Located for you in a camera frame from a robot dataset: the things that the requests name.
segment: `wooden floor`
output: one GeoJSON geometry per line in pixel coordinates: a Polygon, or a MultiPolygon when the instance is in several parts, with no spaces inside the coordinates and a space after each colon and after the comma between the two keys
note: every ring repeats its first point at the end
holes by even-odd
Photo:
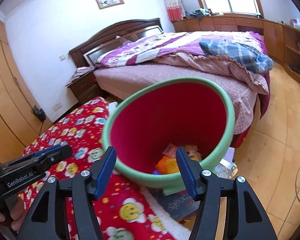
{"type": "MultiPolygon", "coordinates": [[[[279,240],[288,240],[300,224],[300,84],[275,64],[270,72],[271,102],[260,111],[234,158],[266,209],[279,240]]],[[[225,199],[221,200],[216,240],[222,240],[225,199]]],[[[185,225],[191,229],[194,221],[185,225]]]]}

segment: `wall outlet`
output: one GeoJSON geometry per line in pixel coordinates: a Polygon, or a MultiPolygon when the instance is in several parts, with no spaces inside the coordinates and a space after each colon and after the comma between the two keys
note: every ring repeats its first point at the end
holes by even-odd
{"type": "Polygon", "coordinates": [[[61,103],[57,103],[52,109],[56,112],[62,107],[61,103]]]}

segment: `wooden cabinet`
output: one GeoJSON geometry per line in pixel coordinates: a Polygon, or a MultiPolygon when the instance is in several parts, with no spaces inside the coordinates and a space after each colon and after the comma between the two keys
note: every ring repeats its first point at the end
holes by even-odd
{"type": "Polygon", "coordinates": [[[235,22],[237,25],[240,26],[250,26],[255,28],[263,29],[263,20],[260,19],[250,19],[250,18],[243,18],[243,17],[236,17],[235,22]]]}
{"type": "Polygon", "coordinates": [[[186,26],[186,21],[181,20],[181,21],[173,22],[173,26],[174,26],[176,33],[183,33],[183,32],[188,31],[187,26],[186,26]]]}
{"type": "Polygon", "coordinates": [[[277,57],[277,40],[275,36],[275,23],[264,21],[263,33],[265,37],[265,43],[267,46],[268,54],[272,57],[277,57]]]}
{"type": "Polygon", "coordinates": [[[4,24],[0,21],[0,163],[19,157],[22,150],[52,122],[39,121],[32,107],[40,107],[14,62],[4,24]]]}
{"type": "Polygon", "coordinates": [[[200,30],[199,20],[191,19],[186,21],[187,30],[189,33],[197,32],[200,30]]]}
{"type": "Polygon", "coordinates": [[[173,22],[176,32],[249,32],[264,36],[269,56],[282,64],[286,72],[300,83],[300,71],[290,69],[289,64],[300,70],[300,30],[265,19],[243,16],[213,16],[173,22]]]}
{"type": "Polygon", "coordinates": [[[235,25],[234,17],[213,17],[214,24],[235,25]]]}
{"type": "Polygon", "coordinates": [[[237,25],[215,24],[214,27],[218,32],[236,32],[237,25]]]}
{"type": "Polygon", "coordinates": [[[263,33],[265,37],[265,43],[267,46],[268,54],[272,57],[284,61],[284,38],[283,28],[281,24],[274,22],[263,22],[263,33]]]}
{"type": "Polygon", "coordinates": [[[276,38],[276,58],[284,61],[284,38],[283,28],[281,24],[276,24],[274,28],[274,34],[276,38]]]}
{"type": "Polygon", "coordinates": [[[82,105],[95,97],[102,97],[104,95],[104,91],[93,80],[93,71],[89,71],[68,85],[82,105]]]}
{"type": "Polygon", "coordinates": [[[200,30],[202,32],[213,32],[213,31],[216,30],[215,27],[214,27],[213,19],[211,17],[201,18],[199,20],[199,25],[200,25],[200,30]]]}

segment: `drawer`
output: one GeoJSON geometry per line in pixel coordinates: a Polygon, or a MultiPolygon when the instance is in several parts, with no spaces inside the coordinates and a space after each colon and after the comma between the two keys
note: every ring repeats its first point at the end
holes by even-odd
{"type": "Polygon", "coordinates": [[[214,28],[213,19],[211,17],[209,18],[202,18],[199,20],[200,29],[202,32],[213,32],[216,29],[214,28]]]}
{"type": "Polygon", "coordinates": [[[237,32],[237,25],[216,24],[217,32],[237,32]]]}
{"type": "Polygon", "coordinates": [[[102,97],[103,95],[104,91],[99,87],[99,85],[94,85],[82,95],[78,96],[78,100],[80,104],[84,104],[95,97],[102,97]]]}
{"type": "Polygon", "coordinates": [[[173,22],[176,33],[187,32],[186,21],[173,22]]]}
{"type": "Polygon", "coordinates": [[[96,85],[93,82],[93,73],[88,73],[84,77],[80,78],[76,83],[74,83],[70,88],[76,97],[82,95],[85,91],[96,85]]]}
{"type": "Polygon", "coordinates": [[[213,18],[214,24],[230,24],[235,25],[234,17],[219,17],[216,16],[213,18]]]}
{"type": "Polygon", "coordinates": [[[237,17],[235,19],[235,22],[237,23],[237,25],[251,26],[251,27],[256,27],[256,28],[263,29],[263,21],[262,20],[237,17]]]}
{"type": "Polygon", "coordinates": [[[200,25],[198,19],[186,20],[185,22],[189,33],[200,31],[200,25]]]}

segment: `blue plaid cloth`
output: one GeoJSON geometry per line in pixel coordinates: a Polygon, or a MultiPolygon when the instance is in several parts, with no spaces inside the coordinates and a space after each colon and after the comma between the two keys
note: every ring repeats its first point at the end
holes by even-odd
{"type": "Polygon", "coordinates": [[[227,55],[253,73],[266,73],[274,65],[269,56],[246,44],[203,39],[199,45],[205,56],[227,55]]]}

